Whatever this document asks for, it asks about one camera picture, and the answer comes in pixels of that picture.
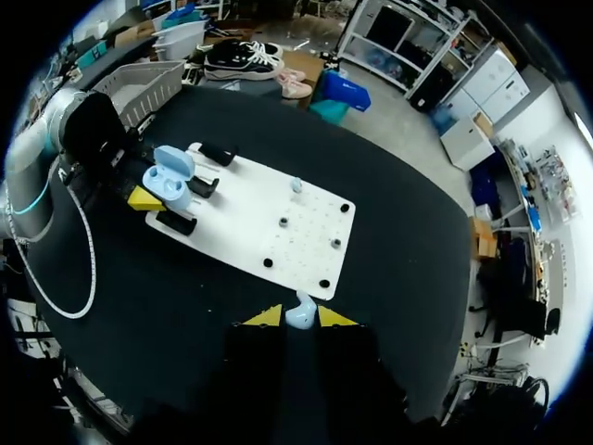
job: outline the white earbud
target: white earbud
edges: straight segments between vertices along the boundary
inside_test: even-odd
[[[296,297],[300,304],[286,312],[286,322],[296,329],[310,329],[315,322],[317,305],[308,293],[298,290]]]

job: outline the white cabinet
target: white cabinet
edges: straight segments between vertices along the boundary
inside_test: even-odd
[[[463,85],[463,89],[477,104],[486,102],[513,73],[517,72],[511,61],[498,48],[484,54],[482,60]]]
[[[453,97],[445,103],[445,107],[448,108],[451,116],[457,121],[466,116],[472,116],[479,111],[478,104],[476,104],[470,95],[463,89],[460,89],[454,94]]]
[[[517,71],[482,104],[484,113],[493,123],[498,122],[521,99],[529,94],[529,87]]]
[[[441,136],[441,142],[447,151],[451,164],[464,172],[469,171],[494,153],[494,148],[490,145],[488,137],[470,117],[457,121]]]
[[[521,74],[505,54],[493,46],[444,105],[454,119],[474,117],[482,111],[494,124],[528,94],[529,87]]]

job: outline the white pegboard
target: white pegboard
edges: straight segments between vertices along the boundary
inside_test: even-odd
[[[188,209],[197,218],[193,233],[184,236],[157,221],[146,223],[160,232],[237,269],[280,286],[302,289],[312,297],[334,297],[347,252],[355,205],[313,184],[302,182],[302,192],[292,190],[293,176],[249,159],[235,157],[222,167],[197,153],[196,176],[208,183],[220,178],[210,199],[193,196]],[[344,205],[348,210],[343,212]],[[286,218],[286,227],[280,220]],[[335,248],[332,241],[339,239]],[[272,267],[264,261],[270,259]],[[322,282],[329,282],[322,287]]]

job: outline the black sneaker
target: black sneaker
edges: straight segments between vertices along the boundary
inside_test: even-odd
[[[242,46],[247,46],[252,51],[264,52],[270,56],[282,58],[283,49],[277,44],[263,44],[260,42],[240,42]]]
[[[284,69],[284,62],[266,53],[235,48],[228,51],[213,48],[206,55],[204,75],[213,81],[247,79],[265,81],[273,79]]]
[[[225,49],[230,50],[231,47],[234,47],[235,50],[246,49],[249,51],[259,51],[266,53],[269,56],[274,56],[277,58],[282,58],[283,49],[277,44],[263,44],[260,42],[242,42],[237,39],[227,39],[223,40],[222,42],[218,42],[214,45],[212,49]]]

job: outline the black mat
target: black mat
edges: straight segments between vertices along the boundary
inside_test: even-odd
[[[412,419],[436,413],[461,340],[470,267],[467,218],[451,198],[349,131],[236,92],[184,88],[145,138],[183,149],[194,141],[237,144],[242,156],[355,202],[340,282],[323,304],[376,331],[386,365],[408,392]],[[55,220],[31,250],[32,267],[56,303],[77,311],[89,289],[84,231],[63,187],[52,194]],[[150,401],[185,406],[221,357],[229,323],[297,304],[294,292],[153,231],[143,214],[107,195],[88,217],[97,256],[94,307],[79,321],[44,302],[41,308],[64,351],[129,413]],[[315,380],[312,341],[306,332],[288,341],[277,443],[324,443],[309,431],[323,425],[322,400],[296,385]]]

